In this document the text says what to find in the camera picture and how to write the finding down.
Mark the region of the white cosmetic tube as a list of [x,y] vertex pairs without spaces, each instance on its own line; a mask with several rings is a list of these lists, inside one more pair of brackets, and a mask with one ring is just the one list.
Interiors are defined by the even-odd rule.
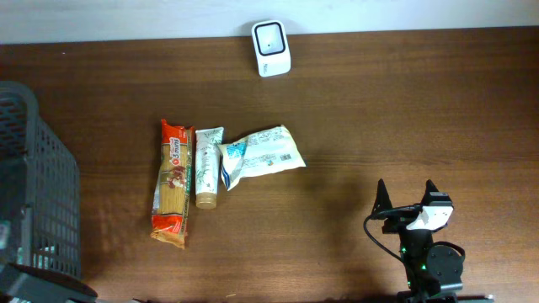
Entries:
[[223,127],[195,132],[195,204],[202,210],[216,208],[223,134]]

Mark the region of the orange spaghetti packet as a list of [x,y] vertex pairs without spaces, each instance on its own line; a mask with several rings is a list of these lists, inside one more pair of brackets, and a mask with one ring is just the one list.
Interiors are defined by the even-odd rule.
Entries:
[[192,127],[161,121],[161,163],[152,203],[151,237],[185,248],[193,172]]

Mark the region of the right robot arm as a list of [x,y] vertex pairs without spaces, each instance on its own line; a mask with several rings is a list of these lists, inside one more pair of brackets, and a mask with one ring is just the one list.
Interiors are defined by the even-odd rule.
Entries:
[[397,294],[398,302],[457,301],[466,253],[456,244],[433,239],[434,233],[447,226],[453,210],[450,195],[440,192],[430,180],[419,203],[401,207],[392,205],[384,181],[378,181],[376,199],[363,227],[367,231],[369,221],[381,220],[384,234],[399,236],[399,253],[395,254],[367,235],[405,268],[408,290]]

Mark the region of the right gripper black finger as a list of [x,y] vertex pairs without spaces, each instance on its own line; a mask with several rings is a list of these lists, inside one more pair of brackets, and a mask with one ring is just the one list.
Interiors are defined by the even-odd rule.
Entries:
[[439,190],[435,187],[435,184],[430,179],[428,179],[425,183],[424,196],[421,199],[420,204],[422,206],[429,206],[435,200],[435,196],[433,196],[432,193],[438,192]]
[[376,215],[376,214],[379,214],[380,212],[383,212],[386,210],[392,210],[392,209],[393,209],[392,202],[387,192],[387,187],[384,183],[384,180],[380,178],[377,183],[376,199],[375,199],[371,213],[373,215]]

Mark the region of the cream snack bag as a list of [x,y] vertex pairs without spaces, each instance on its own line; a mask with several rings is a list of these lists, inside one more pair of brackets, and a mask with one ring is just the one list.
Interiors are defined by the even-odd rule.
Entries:
[[221,179],[228,191],[241,178],[252,178],[305,167],[290,131],[279,125],[218,146]]

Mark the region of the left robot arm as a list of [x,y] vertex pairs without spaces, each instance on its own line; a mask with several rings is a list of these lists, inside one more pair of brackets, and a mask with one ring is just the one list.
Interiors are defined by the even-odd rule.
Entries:
[[1,302],[109,303],[76,278],[15,263],[1,265]]

